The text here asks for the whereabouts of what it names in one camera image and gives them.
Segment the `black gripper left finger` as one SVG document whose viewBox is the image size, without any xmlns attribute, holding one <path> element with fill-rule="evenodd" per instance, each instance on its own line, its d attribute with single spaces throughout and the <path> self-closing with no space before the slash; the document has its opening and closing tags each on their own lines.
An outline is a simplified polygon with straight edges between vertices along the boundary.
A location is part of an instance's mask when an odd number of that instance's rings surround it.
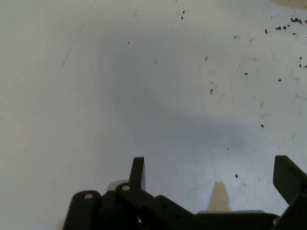
<svg viewBox="0 0 307 230">
<path fill-rule="evenodd" d="M 144 158 L 133 159 L 129 180 L 101 195 L 95 190 L 76 193 L 69 206 L 71 230 L 187 230 L 195 216 L 164 196 L 142 188 Z"/>
</svg>

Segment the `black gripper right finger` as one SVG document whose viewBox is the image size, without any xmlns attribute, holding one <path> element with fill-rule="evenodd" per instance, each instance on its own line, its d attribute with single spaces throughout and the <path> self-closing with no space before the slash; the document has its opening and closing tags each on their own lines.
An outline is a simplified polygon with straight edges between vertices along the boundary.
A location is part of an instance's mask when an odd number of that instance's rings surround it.
<svg viewBox="0 0 307 230">
<path fill-rule="evenodd" d="M 275 230 L 307 228 L 307 175 L 287 156 L 274 160 L 273 184 L 288 207 L 274 225 Z"/>
</svg>

